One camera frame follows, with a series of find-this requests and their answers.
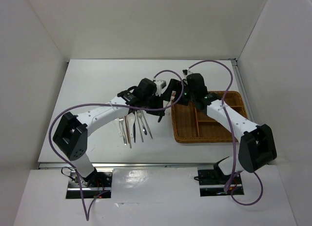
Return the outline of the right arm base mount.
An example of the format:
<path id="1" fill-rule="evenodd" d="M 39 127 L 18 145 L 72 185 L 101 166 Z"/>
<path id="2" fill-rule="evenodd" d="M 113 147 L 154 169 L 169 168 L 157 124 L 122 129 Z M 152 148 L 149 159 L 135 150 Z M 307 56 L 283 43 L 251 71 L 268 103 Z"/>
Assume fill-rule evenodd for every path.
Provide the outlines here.
<path id="1" fill-rule="evenodd" d="M 234 190 L 234 195 L 244 195 L 242 180 L 238 174 L 234 177 L 228 191 L 224 191 L 224 185 L 230 176 L 217 177 L 212 169 L 202 169 L 197 171 L 194 180 L 199 183 L 199 192 L 201 197 L 210 196 L 229 196 Z"/>

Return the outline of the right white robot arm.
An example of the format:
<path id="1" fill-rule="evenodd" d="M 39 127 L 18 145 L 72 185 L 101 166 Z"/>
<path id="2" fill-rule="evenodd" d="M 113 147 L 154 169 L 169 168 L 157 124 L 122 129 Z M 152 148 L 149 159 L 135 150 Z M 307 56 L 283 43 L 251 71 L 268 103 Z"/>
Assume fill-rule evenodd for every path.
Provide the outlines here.
<path id="1" fill-rule="evenodd" d="M 169 101 L 172 92 L 175 92 L 174 101 L 178 104 L 193 103 L 196 109 L 216 120 L 239 142 L 238 151 L 214 164 L 216 182 L 224 183 L 233 172 L 252 173 L 276 159 L 271 128 L 249 121 L 230 108 L 220 95 L 209 92 L 201 74 L 190 74 L 182 82 L 171 79 L 162 94 L 163 99 Z"/>

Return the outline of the silver knife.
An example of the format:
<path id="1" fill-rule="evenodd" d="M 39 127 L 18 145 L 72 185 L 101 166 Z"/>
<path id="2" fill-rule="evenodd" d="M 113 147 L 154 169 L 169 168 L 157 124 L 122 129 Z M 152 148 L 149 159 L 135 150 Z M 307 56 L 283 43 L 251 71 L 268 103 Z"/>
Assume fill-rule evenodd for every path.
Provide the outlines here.
<path id="1" fill-rule="evenodd" d="M 146 117 L 145 117 L 144 112 L 142 113 L 142 116 L 143 116 L 143 119 L 144 119 L 144 121 L 145 121 L 145 123 L 146 123 L 147 131 L 148 131 L 148 133 L 149 133 L 149 135 L 150 135 L 151 139 L 153 139 L 153 136 L 152 136 L 152 133 L 151 133 L 150 127 L 149 127 L 149 125 L 148 125 L 148 122 L 147 122 L 147 120 L 146 120 Z"/>

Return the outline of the white ceramic spoon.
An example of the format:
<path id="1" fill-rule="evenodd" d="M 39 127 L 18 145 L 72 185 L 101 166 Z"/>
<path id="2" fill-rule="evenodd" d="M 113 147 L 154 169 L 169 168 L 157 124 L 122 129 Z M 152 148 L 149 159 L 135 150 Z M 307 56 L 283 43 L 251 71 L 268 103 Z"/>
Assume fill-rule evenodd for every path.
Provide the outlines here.
<path id="1" fill-rule="evenodd" d="M 123 133 L 122 133 L 122 130 L 120 129 L 120 126 L 119 126 L 119 119 L 113 120 L 113 125 L 114 125 L 115 128 L 117 129 L 118 135 L 119 135 L 120 137 L 122 137 L 122 136 L 123 136 Z"/>
<path id="2" fill-rule="evenodd" d="M 134 125 L 135 125 L 136 117 L 133 113 L 130 113 L 127 116 L 127 120 L 128 120 L 130 138 L 133 138 L 134 137 Z"/>

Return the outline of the aluminium table rail front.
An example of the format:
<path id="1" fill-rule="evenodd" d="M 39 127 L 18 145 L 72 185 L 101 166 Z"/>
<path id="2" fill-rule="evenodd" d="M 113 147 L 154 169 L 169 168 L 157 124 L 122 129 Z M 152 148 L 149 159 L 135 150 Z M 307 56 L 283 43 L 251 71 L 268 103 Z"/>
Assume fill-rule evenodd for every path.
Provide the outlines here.
<path id="1" fill-rule="evenodd" d="M 40 163 L 38 169 L 55 169 L 64 166 L 70 167 L 65 163 Z M 96 168 L 158 168 L 158 167 L 197 167 L 199 169 L 213 169 L 212 163 L 93 163 Z"/>

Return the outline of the silver fork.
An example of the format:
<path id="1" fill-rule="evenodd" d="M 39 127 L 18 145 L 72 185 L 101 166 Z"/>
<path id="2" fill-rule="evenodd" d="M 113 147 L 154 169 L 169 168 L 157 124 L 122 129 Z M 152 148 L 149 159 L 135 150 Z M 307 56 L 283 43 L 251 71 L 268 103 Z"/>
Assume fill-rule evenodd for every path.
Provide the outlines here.
<path id="1" fill-rule="evenodd" d="M 140 110 L 137 111 L 137 116 L 138 116 L 139 120 L 141 121 L 143 133 L 145 135 L 147 135 L 147 130 L 146 130 L 146 127 L 144 125 L 144 122 L 143 122 L 143 119 L 142 119 L 142 113 L 141 113 Z"/>
<path id="2" fill-rule="evenodd" d="M 167 107 L 176 97 L 176 92 L 172 91 L 169 101 L 166 103 L 165 107 Z"/>
<path id="3" fill-rule="evenodd" d="M 126 133 L 125 133 L 125 129 L 124 129 L 124 118 L 123 117 L 119 117 L 119 128 L 120 128 L 120 131 L 122 133 L 122 137 L 123 137 L 123 142 L 125 145 L 127 145 L 127 137 L 126 137 Z"/>

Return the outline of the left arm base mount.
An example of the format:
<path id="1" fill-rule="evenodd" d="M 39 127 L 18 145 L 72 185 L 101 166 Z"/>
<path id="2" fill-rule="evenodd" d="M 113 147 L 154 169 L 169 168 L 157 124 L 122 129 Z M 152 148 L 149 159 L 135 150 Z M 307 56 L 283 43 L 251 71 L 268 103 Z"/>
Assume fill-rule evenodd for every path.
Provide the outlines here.
<path id="1" fill-rule="evenodd" d="M 80 188 L 82 187 L 83 197 L 92 199 L 101 193 L 99 198 L 111 198 L 113 171 L 109 169 L 98 170 L 98 176 L 90 183 L 78 178 L 73 168 L 63 167 L 61 174 L 68 178 L 66 199 L 80 199 Z"/>

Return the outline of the brown wicker divided tray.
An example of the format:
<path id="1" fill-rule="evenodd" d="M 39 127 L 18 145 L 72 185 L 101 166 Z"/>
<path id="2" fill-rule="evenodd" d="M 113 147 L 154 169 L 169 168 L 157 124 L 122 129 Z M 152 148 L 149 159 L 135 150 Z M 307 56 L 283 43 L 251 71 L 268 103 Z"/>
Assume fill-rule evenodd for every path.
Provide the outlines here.
<path id="1" fill-rule="evenodd" d="M 230 131 L 197 110 L 193 103 L 171 108 L 175 141 L 182 144 L 231 143 Z"/>

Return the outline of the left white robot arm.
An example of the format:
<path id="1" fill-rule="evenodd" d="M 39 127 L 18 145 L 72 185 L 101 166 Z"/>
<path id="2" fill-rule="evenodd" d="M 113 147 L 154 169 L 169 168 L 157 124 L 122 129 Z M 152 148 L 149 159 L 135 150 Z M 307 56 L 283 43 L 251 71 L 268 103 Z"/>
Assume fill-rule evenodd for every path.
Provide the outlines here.
<path id="1" fill-rule="evenodd" d="M 111 121 L 132 113 L 133 107 L 162 108 L 161 91 L 165 86 L 164 80 L 152 81 L 144 78 L 138 86 L 119 92 L 107 106 L 98 106 L 78 115 L 71 112 L 62 115 L 53 141 L 78 170 L 81 183 L 92 186 L 100 177 L 86 154 L 88 137 Z"/>

